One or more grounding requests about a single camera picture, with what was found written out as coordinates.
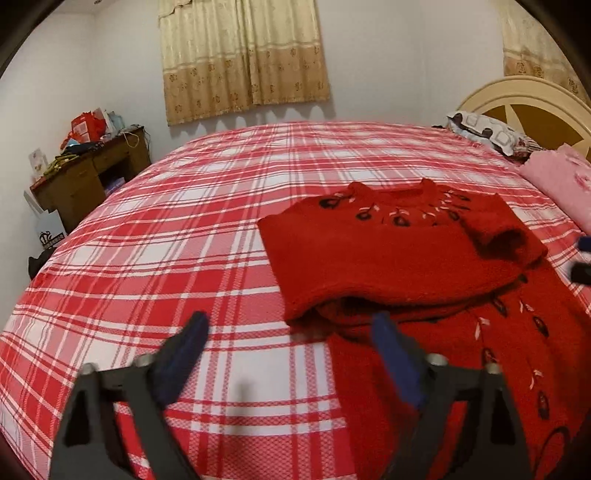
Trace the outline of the red knitted sweater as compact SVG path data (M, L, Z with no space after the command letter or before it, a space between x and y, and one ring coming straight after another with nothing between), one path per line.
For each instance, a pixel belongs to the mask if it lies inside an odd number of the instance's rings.
M535 477L556 467L590 408L590 318L501 197L355 182L259 233L287 325L325 335L356 476L380 477L418 418L370 338L379 313L454 365L499 364Z

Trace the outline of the pink floral folded blanket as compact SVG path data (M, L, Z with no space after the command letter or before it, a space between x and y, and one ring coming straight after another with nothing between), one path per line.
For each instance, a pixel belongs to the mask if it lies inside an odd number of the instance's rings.
M590 234L590 163L577 150L563 144L557 150L535 151L518 171Z

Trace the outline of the cream wooden bed headboard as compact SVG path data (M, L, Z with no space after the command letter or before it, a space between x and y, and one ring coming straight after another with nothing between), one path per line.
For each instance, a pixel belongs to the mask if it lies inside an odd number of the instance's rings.
M545 79L504 77L473 92L459 108L501 120L548 150L567 144L590 159L590 107Z

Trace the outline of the white patterned pillow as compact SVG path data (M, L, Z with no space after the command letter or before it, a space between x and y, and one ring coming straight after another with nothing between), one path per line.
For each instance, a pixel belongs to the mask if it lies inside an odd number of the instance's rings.
M511 159L525 161L533 152L543 150L535 140L505 122L474 112L448 114L446 129Z

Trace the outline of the black bag on floor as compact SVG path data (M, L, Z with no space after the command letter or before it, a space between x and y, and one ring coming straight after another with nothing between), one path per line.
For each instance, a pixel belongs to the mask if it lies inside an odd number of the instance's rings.
M53 253L56 251L55 247L45 249L38 257L30 256L28 258L27 271L29 279L33 280L43 266L48 262Z

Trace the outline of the white paper bag on floor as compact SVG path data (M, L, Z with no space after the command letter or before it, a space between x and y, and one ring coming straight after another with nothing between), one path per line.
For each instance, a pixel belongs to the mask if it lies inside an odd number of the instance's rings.
M35 231L42 248L55 248L67 236L59 212L44 210L27 190L23 191L23 196L35 215Z

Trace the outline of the beige curtain by headboard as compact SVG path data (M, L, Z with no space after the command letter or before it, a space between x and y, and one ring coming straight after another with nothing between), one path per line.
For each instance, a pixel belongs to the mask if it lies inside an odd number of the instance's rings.
M579 76L542 24L517 1L501 0L494 4L503 38L504 75L545 79L590 105Z

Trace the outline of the red white plaid bedsheet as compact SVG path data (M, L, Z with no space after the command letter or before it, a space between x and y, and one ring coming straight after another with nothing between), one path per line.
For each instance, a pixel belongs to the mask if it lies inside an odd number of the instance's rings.
M287 123L190 141L140 173L61 244L1 335L1 432L26 471L50 472L82 365L124 367L190 315L211 337L166 421L211 479L360 479L325 335L297 331L259 220L359 182L431 180L497 195L566 284L580 230L498 153L444 129Z

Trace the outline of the brown wooden desk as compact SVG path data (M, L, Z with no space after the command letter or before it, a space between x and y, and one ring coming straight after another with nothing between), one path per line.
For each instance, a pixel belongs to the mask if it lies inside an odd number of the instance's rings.
M127 183L151 165L142 126L76 156L30 187L40 207L59 213L67 233L107 198L116 180Z

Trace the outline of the red gift bag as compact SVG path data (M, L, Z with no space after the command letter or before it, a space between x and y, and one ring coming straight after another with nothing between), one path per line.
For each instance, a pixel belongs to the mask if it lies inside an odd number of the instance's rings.
M74 118L66 138L60 145L64 150L68 145L98 142L106 133L107 124L100 108L91 112L83 112Z

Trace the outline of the beige patterned window curtain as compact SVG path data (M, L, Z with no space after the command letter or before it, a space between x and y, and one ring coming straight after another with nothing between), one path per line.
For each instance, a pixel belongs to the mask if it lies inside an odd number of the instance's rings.
M331 97L313 1L161 1L168 125Z

